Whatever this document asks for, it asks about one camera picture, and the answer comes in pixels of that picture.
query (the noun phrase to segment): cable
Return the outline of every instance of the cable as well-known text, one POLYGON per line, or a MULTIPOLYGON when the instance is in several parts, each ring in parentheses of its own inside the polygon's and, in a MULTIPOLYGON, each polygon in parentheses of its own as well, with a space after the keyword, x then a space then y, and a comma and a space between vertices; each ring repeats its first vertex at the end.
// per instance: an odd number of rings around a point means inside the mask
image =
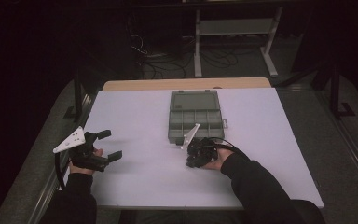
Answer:
POLYGON ((61 189, 65 189, 65 183, 63 183, 62 171, 60 168, 60 152, 55 154, 55 171, 61 189))
POLYGON ((208 139, 219 139, 219 140, 222 140, 224 142, 227 142, 229 143, 232 147, 235 147, 234 145, 232 145, 232 143, 228 142, 228 140, 224 139, 224 138, 219 138, 219 137, 209 137, 208 139))

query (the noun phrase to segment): metal frame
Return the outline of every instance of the metal frame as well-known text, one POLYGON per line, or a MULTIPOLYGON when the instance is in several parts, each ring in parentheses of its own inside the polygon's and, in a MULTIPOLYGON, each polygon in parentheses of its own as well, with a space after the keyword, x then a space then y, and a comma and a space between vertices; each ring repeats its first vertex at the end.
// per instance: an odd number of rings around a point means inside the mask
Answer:
POLYGON ((275 68, 271 57, 269 56, 269 51, 272 46, 272 42, 274 40, 278 24, 282 15, 283 7, 278 7, 273 20, 268 19, 256 19, 256 20, 230 20, 230 21, 215 21, 215 25, 217 26, 225 26, 225 28, 216 28, 213 27, 213 21, 208 21, 206 24, 202 25, 202 21, 200 20, 200 10, 197 10, 196 14, 196 48, 194 53, 194 75, 195 77, 202 77, 202 68, 200 61, 200 36, 201 35, 238 35, 238 34, 268 34, 268 40, 264 47, 261 47, 261 54, 263 55, 264 62, 266 63, 269 74, 272 77, 276 77, 278 72, 275 68), (270 27, 267 31, 264 29, 257 28, 257 30, 247 31, 246 29, 239 28, 239 31, 234 31, 233 29, 227 28, 228 25, 231 25, 232 22, 236 22, 238 25, 247 26, 252 23, 259 23, 261 26, 263 22, 270 22, 270 27))

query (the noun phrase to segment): dark background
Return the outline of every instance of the dark background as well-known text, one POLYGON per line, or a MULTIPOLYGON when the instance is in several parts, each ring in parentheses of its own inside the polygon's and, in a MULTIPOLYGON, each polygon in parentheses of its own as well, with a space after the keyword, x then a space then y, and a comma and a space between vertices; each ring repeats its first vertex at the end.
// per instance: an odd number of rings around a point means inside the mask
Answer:
MULTIPOLYGON (((0 1, 0 204, 55 99, 76 73, 89 92, 106 80, 139 78, 137 55, 130 49, 128 22, 133 15, 57 10, 86 3, 0 1)), ((122 3, 89 4, 104 7, 122 3)), ((303 34, 309 13, 310 8, 287 8, 280 33, 303 34)), ((192 12, 138 13, 132 28, 144 35, 148 44, 180 53, 181 35, 193 30, 188 15, 192 12), (173 24, 183 29, 167 29, 173 24)), ((318 2, 308 27, 294 69, 304 70, 332 55, 340 73, 358 89, 358 1, 318 2)))

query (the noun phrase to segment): table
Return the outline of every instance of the table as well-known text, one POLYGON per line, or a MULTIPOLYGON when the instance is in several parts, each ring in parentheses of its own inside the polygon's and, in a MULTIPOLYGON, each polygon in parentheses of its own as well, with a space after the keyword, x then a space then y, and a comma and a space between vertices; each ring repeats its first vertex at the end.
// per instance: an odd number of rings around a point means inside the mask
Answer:
POLYGON ((268 84, 266 78, 244 77, 107 82, 85 130, 110 129, 112 137, 94 146, 104 148, 106 155, 123 150, 123 158, 104 173, 94 174, 92 193, 98 205, 241 209, 226 176, 186 167, 186 152, 168 140, 171 90, 219 86, 225 88, 217 91, 223 119, 228 122, 226 139, 273 173, 292 199, 323 207, 277 92, 268 84))

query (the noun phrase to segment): person's left hand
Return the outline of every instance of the person's left hand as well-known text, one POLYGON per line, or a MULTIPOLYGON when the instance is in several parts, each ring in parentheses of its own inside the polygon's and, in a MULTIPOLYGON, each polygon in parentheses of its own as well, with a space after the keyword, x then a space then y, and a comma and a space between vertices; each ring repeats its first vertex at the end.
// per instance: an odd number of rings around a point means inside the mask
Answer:
MULTIPOLYGON (((96 156, 102 156, 103 155, 103 149, 96 149, 94 148, 94 155, 96 156)), ((71 171, 71 174, 73 173, 79 173, 84 175, 93 175, 95 171, 85 168, 79 168, 77 166, 74 166, 72 162, 69 163, 69 170, 71 171)))

